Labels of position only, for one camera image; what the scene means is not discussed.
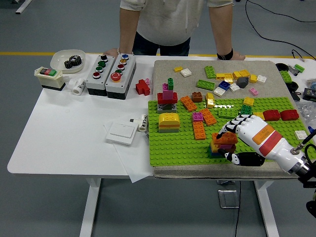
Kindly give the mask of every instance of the white cylinder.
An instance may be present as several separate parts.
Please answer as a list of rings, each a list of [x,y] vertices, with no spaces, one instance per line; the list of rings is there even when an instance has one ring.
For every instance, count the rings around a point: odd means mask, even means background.
[[[74,95],[81,95],[84,88],[85,88],[85,79],[81,79],[78,81],[77,85],[73,88],[72,92]]]

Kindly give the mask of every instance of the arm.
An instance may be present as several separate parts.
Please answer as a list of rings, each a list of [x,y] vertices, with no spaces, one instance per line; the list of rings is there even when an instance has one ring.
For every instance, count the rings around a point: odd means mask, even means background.
[[[217,53],[224,56],[232,50],[233,5],[209,7],[208,12]],[[245,56],[234,52],[232,60],[244,59]]]
[[[120,8],[119,10],[119,27],[120,27],[120,38],[119,38],[119,51],[120,53],[132,53],[135,34],[138,25],[140,11],[132,11]],[[110,49],[104,54],[117,57],[117,49]]]

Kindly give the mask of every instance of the person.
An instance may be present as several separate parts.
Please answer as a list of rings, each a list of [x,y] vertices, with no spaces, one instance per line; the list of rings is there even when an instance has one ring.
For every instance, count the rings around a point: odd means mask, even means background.
[[[191,35],[201,16],[204,0],[121,0],[118,53],[188,56]],[[244,60],[232,47],[232,0],[207,0],[217,55],[222,60]]]

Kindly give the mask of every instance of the black wristband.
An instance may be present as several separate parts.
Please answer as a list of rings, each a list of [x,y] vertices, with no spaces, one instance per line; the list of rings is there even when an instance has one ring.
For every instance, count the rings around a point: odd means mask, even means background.
[[[217,54],[217,58],[220,59],[220,60],[231,60],[232,57],[233,57],[233,49],[231,50],[231,52],[229,54],[226,54],[224,56],[220,56],[219,54]]]

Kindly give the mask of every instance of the white t-shirt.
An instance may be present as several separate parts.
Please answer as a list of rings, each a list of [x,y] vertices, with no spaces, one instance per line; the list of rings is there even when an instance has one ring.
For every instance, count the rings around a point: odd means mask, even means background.
[[[141,11],[137,32],[145,39],[164,46],[177,45],[191,37],[198,27],[205,0],[121,0],[120,7]],[[207,0],[219,7],[232,0]]]

